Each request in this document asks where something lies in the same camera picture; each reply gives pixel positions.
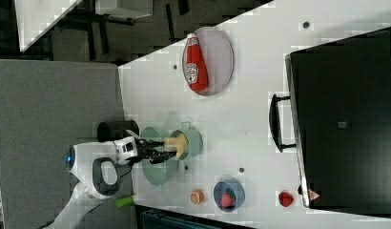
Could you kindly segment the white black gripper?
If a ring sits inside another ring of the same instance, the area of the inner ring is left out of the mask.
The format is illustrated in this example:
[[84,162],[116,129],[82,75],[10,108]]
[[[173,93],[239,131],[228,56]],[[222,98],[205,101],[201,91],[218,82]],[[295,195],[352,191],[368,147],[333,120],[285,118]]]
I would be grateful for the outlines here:
[[[114,142],[116,148],[116,164],[124,166],[129,163],[137,163],[146,157],[146,147],[162,147],[164,141],[145,140],[128,136]],[[148,157],[151,164],[163,163],[164,161],[175,157],[176,152],[162,152],[161,154]]]

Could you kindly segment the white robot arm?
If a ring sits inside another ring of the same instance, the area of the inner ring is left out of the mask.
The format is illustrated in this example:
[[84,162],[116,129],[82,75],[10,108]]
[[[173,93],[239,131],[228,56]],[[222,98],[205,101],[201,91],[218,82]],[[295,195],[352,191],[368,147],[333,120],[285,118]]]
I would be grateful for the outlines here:
[[164,162],[177,154],[164,140],[134,136],[104,142],[73,145],[66,158],[67,170],[78,180],[68,203],[58,216],[39,229],[76,229],[82,219],[120,189],[118,167],[130,169],[142,160]]

